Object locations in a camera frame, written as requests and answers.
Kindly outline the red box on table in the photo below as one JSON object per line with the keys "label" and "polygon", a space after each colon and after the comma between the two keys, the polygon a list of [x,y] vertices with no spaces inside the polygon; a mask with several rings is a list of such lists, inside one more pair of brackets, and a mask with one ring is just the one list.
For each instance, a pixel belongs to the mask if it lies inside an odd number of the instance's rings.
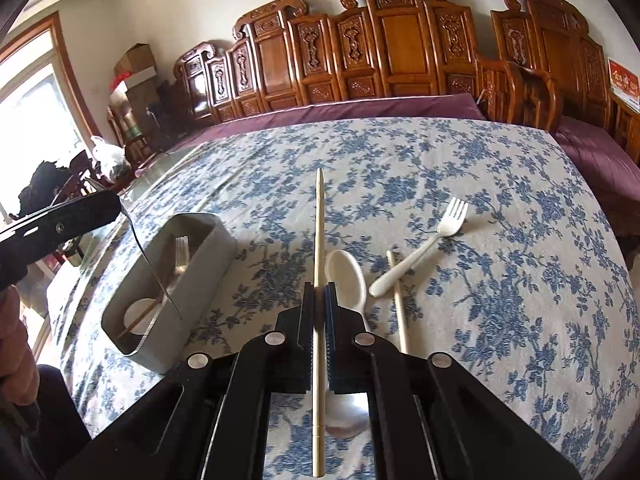
{"label": "red box on table", "polygon": [[608,59],[611,89],[613,93],[633,110],[639,110],[639,77],[625,66]]}

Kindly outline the stacked cardboard boxes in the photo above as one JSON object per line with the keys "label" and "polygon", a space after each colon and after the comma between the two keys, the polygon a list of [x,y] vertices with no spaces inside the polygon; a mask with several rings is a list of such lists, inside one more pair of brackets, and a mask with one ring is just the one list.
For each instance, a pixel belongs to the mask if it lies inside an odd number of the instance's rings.
{"label": "stacked cardboard boxes", "polygon": [[121,146],[154,132],[149,109],[160,102],[156,83],[156,62],[149,44],[135,44],[116,63],[107,119]]}

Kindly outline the purple sofa cushion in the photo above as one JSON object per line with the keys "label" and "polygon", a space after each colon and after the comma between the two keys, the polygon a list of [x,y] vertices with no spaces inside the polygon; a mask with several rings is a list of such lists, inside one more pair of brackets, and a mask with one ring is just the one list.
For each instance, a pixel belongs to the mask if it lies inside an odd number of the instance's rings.
{"label": "purple sofa cushion", "polygon": [[194,146],[211,140],[223,139],[258,130],[278,127],[329,122],[330,120],[378,118],[378,117],[435,117],[486,120],[470,94],[448,96],[396,96],[357,101],[309,104],[289,110],[277,110],[265,114],[223,122],[191,134],[171,151]]}

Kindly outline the blue floral tablecloth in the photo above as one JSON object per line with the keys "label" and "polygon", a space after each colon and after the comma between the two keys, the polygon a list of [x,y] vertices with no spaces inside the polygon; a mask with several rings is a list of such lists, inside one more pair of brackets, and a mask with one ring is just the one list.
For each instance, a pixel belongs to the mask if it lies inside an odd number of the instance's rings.
{"label": "blue floral tablecloth", "polygon": [[223,356],[270,330],[314,274],[314,194],[326,246],[368,281],[410,254],[448,202],[460,232],[402,279],[410,349],[450,353],[586,479],[639,411],[639,311],[620,246],[548,133],[474,120],[367,118],[254,131],[196,148],[111,224],[56,307],[70,395],[99,434],[158,381],[122,355],[102,316],[139,249],[180,212],[217,216],[238,252],[187,352]]}

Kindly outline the light wooden chopstick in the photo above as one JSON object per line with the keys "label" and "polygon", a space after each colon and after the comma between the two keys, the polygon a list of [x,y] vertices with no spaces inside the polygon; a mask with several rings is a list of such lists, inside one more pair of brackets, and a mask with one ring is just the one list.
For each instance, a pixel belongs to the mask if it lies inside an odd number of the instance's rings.
{"label": "light wooden chopstick", "polygon": [[316,177],[316,218],[314,218],[314,331],[312,332],[312,474],[326,474],[326,314],[324,313],[324,177]]}
{"label": "light wooden chopstick", "polygon": [[399,349],[402,353],[409,353],[408,330],[406,312],[404,308],[404,297],[402,296],[402,287],[400,281],[394,283],[394,301],[396,308],[396,318],[398,324]]}

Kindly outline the wooden chair at left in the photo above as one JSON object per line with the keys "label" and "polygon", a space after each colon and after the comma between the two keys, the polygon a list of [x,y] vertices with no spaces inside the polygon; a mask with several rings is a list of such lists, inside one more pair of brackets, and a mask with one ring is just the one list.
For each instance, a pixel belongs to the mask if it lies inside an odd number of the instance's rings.
{"label": "wooden chair at left", "polygon": [[58,166],[55,162],[40,162],[26,188],[18,194],[20,211],[12,214],[14,220],[36,211],[88,194],[88,183],[101,188],[120,191],[131,181],[131,170],[126,169],[120,182],[111,182],[101,172],[101,164],[82,151],[72,158],[70,166]]}

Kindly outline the steel long handled spoon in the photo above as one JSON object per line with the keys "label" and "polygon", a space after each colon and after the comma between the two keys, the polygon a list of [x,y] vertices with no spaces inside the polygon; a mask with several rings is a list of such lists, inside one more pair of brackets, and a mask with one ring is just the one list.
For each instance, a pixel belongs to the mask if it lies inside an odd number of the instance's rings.
{"label": "steel long handled spoon", "polygon": [[155,281],[157,282],[158,287],[160,288],[160,291],[162,292],[162,294],[160,296],[162,296],[164,299],[167,299],[169,301],[169,303],[174,307],[175,311],[178,314],[178,317],[180,318],[180,320],[183,320],[183,316],[182,313],[180,312],[180,309],[178,308],[178,306],[175,303],[174,298],[172,298],[171,294],[168,292],[164,281],[160,278],[160,276],[157,274],[154,266],[152,265],[149,257],[146,255],[146,252],[144,250],[144,247],[142,246],[139,237],[137,236],[137,232],[136,229],[134,228],[134,220],[132,220],[130,213],[128,212],[128,210],[126,209],[124,203],[122,201],[120,201],[120,209],[122,210],[122,214],[125,216],[125,218],[128,220],[129,225],[130,225],[130,230],[132,233],[132,236],[134,237],[134,241],[137,244],[137,248],[139,248],[142,258],[144,260],[144,262],[146,263],[146,265],[148,266],[149,270],[151,271],[152,275],[155,278]]}

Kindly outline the carved wooden long sofa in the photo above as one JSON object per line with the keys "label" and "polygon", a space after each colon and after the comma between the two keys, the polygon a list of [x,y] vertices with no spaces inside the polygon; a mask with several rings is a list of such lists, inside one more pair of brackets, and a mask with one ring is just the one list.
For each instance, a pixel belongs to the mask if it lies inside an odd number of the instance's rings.
{"label": "carved wooden long sofa", "polygon": [[273,0],[241,16],[228,49],[204,41],[174,76],[197,125],[290,108],[394,96],[469,94],[493,122],[523,115],[523,79],[480,55],[472,11],[450,0],[341,0],[312,13]]}

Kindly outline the grey metal utensil tray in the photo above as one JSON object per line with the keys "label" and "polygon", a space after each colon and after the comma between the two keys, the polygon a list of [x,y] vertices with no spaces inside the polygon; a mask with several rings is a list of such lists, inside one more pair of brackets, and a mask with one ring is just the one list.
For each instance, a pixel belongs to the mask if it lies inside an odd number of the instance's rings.
{"label": "grey metal utensil tray", "polygon": [[236,253],[214,214],[176,214],[116,288],[102,330],[121,354],[165,374],[209,307]]}

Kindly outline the steel fork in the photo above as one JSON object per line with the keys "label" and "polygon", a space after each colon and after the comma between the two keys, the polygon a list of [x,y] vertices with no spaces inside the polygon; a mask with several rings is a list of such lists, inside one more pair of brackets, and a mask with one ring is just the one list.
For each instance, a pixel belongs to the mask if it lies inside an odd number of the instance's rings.
{"label": "steel fork", "polygon": [[178,236],[175,239],[175,263],[174,268],[169,274],[169,278],[165,284],[168,292],[171,294],[174,292],[177,287],[180,278],[186,273],[188,270],[188,266],[191,260],[191,249],[189,244],[189,237],[186,235]]}

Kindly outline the white plastic fork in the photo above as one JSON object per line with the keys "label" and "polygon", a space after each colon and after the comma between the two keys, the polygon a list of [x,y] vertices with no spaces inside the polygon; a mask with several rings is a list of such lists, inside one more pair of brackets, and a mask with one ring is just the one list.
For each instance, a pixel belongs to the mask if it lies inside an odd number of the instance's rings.
{"label": "white plastic fork", "polygon": [[375,280],[369,287],[370,295],[374,298],[382,297],[400,278],[402,278],[427,251],[441,238],[450,237],[461,229],[469,204],[460,198],[453,197],[446,207],[442,218],[436,228],[436,233],[416,248],[408,257],[396,264]]}

